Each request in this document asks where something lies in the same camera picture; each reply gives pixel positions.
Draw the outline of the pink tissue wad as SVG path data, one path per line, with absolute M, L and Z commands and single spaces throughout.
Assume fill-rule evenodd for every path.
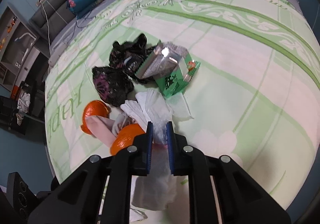
M 98 115 L 92 115 L 85 119 L 91 135 L 99 139 L 107 147 L 111 147 L 119 132 L 135 121 L 125 113 L 120 113 L 116 120 Z

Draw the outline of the green snack box wrapper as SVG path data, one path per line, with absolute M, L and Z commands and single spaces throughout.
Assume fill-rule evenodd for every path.
M 159 41 L 136 72 L 136 77 L 153 77 L 165 98 L 184 93 L 201 63 L 191 58 L 187 48 Z

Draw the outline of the orange peel right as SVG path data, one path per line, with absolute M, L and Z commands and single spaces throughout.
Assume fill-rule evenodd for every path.
M 125 126 L 122 130 L 120 130 L 115 141 L 110 147 L 110 154 L 114 156 L 123 148 L 131 146 L 135 137 L 144 133 L 145 131 L 138 124 Z

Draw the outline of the orange peel left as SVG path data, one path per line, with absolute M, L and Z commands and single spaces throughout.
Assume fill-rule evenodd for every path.
M 95 116 L 95 115 L 107 118 L 109 113 L 110 113 L 110 109 L 107 106 L 107 104 L 105 104 L 104 102 L 100 100 L 93 100 L 89 102 L 84 108 L 84 111 L 82 114 L 81 130 L 84 133 L 91 135 L 92 133 L 87 126 L 86 118 L 90 116 Z

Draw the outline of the bedside shelf unit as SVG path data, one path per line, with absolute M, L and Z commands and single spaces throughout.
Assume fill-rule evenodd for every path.
M 18 74 L 37 40 L 24 18 L 7 6 L 1 15 L 1 86 L 14 89 Z

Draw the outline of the bed with green quilt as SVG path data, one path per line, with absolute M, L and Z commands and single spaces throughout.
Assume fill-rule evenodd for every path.
M 184 97 L 192 119 L 177 128 L 211 156 L 230 155 L 284 208 L 319 146 L 319 43 L 288 0 L 108 0 L 72 22 L 46 80 L 46 134 L 57 179 L 108 148 L 81 130 L 98 93 L 92 68 L 113 42 L 141 33 L 181 45 L 200 63 Z

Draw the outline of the black purple plastic bag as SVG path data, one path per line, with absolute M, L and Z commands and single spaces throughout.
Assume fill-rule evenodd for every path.
M 103 102 L 120 107 L 134 90 L 133 82 L 121 70 L 109 66 L 92 68 L 93 84 Z

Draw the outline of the wall power socket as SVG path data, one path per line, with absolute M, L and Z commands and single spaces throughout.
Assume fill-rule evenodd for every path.
M 36 2 L 36 6 L 39 7 L 41 4 L 43 4 L 46 0 L 38 0 Z

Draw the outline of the orange peel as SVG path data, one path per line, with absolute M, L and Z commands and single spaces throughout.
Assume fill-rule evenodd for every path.
M 81 130 L 84 133 L 91 135 L 92 133 L 87 126 L 86 118 L 90 116 L 95 116 L 95 115 L 107 118 L 109 113 L 110 113 L 110 109 L 107 106 L 107 104 L 105 104 L 104 102 L 100 100 L 93 100 L 89 102 L 84 108 L 84 111 L 82 114 Z
M 138 124 L 125 126 L 122 130 L 120 130 L 115 141 L 110 147 L 110 154 L 114 156 L 123 148 L 131 146 L 135 137 L 144 133 L 145 131 Z

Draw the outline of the white tissue bundle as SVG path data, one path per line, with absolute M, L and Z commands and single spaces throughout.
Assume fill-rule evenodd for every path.
M 149 89 L 121 109 L 143 130 L 148 122 L 153 124 L 151 170 L 146 177 L 132 178 L 130 222 L 189 223 L 188 179 L 171 174 L 166 137 L 168 122 L 191 119 L 183 94 L 165 99 Z

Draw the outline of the grey bed headboard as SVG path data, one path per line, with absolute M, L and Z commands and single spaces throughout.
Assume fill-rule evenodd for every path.
M 52 44 L 74 18 L 75 15 L 67 7 L 67 0 L 46 0 L 29 19 L 29 24 L 45 41 Z

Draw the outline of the black crumpled plastic bag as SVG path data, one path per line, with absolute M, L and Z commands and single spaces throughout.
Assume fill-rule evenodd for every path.
M 109 55 L 109 66 L 124 72 L 132 80 L 140 84 L 154 82 L 153 77 L 146 79 L 137 78 L 136 72 L 155 47 L 155 45 L 147 44 L 147 38 L 143 33 L 132 42 L 125 41 L 120 44 L 118 41 L 115 41 L 112 44 L 112 50 Z

